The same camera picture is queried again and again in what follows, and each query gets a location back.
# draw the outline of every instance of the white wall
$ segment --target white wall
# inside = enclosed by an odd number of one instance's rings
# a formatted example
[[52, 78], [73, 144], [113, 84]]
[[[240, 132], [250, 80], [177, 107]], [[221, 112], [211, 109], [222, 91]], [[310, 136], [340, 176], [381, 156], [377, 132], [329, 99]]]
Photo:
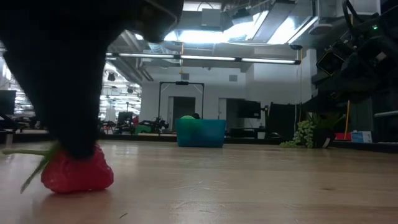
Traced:
[[[176, 82], [180, 81], [179, 68], [148, 68], [148, 72], [156, 82], [143, 83], [141, 95], [140, 121], [157, 117], [159, 103], [159, 81]], [[205, 119], [218, 119], [219, 98], [244, 98], [245, 97], [245, 73], [235, 68], [184, 68], [185, 73], [190, 74], [189, 82], [205, 84], [205, 100], [203, 115], [201, 114], [202, 87], [197, 85], [176, 86], [174, 84], [162, 85], [162, 99], [160, 115], [167, 119], [167, 107], [170, 96], [195, 97], [195, 112]], [[237, 82], [229, 82], [229, 75], [238, 75]]]
[[[261, 106], [278, 104], [299, 104], [311, 99], [315, 87], [312, 75], [317, 73], [316, 50], [308, 50], [301, 65], [253, 64], [246, 74], [246, 99], [260, 101]], [[251, 119], [253, 126], [264, 124]]]
[[[261, 106], [271, 102], [280, 104], [299, 104], [311, 98], [313, 86], [311, 76], [317, 73], [316, 51], [308, 50], [301, 65], [254, 64], [246, 73], [232, 68], [184, 68], [190, 74], [190, 82], [205, 83], [205, 105], [203, 118], [218, 119], [219, 98], [240, 98], [260, 101]], [[149, 73], [158, 82], [142, 84], [140, 121], [157, 117], [159, 100], [159, 81], [175, 82], [180, 80], [179, 68], [148, 68]], [[228, 81], [229, 75], [238, 75], [238, 82]], [[170, 96], [188, 96], [196, 98], [196, 113], [201, 114], [201, 93], [194, 86], [162, 85], [160, 115], [167, 119], [167, 107]], [[258, 127], [262, 121], [252, 120]]]

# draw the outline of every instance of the red strawberry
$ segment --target red strawberry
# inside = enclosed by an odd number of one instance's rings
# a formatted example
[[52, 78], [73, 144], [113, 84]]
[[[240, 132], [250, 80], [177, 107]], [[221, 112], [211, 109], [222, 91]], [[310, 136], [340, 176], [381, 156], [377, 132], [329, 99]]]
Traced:
[[42, 183], [55, 193], [67, 194], [104, 190], [113, 183], [113, 171], [99, 145], [89, 161], [76, 161], [65, 151], [57, 151], [42, 173]]

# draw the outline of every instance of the table surface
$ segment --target table surface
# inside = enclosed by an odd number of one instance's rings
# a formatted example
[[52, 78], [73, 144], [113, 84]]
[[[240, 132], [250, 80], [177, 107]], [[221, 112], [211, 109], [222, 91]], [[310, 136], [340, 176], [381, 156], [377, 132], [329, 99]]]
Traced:
[[[107, 191], [54, 195], [39, 157], [0, 157], [1, 223], [397, 223], [398, 157], [345, 149], [101, 141], [115, 173]], [[45, 149], [48, 143], [16, 144]]]

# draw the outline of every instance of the potted plant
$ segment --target potted plant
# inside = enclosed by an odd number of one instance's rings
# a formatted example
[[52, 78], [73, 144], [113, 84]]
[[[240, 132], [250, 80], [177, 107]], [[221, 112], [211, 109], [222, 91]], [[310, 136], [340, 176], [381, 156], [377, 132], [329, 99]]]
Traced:
[[297, 124], [293, 141], [283, 142], [282, 147], [327, 148], [335, 140], [334, 127], [344, 116], [340, 114], [309, 114], [306, 121]]

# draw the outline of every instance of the green ball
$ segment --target green ball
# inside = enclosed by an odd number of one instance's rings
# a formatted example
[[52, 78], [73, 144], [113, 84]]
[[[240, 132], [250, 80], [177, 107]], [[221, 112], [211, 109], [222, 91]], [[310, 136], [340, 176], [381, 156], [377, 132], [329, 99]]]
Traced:
[[186, 116], [183, 116], [181, 119], [194, 119], [194, 117], [193, 117], [193, 116], [186, 115]]
[[181, 122], [180, 130], [185, 133], [197, 133], [203, 128], [203, 124], [200, 119], [195, 119], [193, 116], [183, 116], [181, 119], [184, 121]]

